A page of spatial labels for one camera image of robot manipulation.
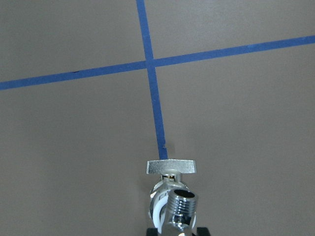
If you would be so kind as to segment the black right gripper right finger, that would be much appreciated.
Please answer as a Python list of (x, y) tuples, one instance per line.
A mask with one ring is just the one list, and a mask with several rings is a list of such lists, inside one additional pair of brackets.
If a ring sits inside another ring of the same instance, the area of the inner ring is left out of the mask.
[(211, 236), (211, 234), (207, 227), (197, 227), (196, 236)]

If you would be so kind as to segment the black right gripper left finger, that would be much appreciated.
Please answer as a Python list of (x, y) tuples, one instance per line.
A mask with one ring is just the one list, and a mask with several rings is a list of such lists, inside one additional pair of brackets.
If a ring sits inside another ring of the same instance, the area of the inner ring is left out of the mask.
[(146, 236), (158, 236), (158, 229), (157, 228), (148, 228), (146, 230)]

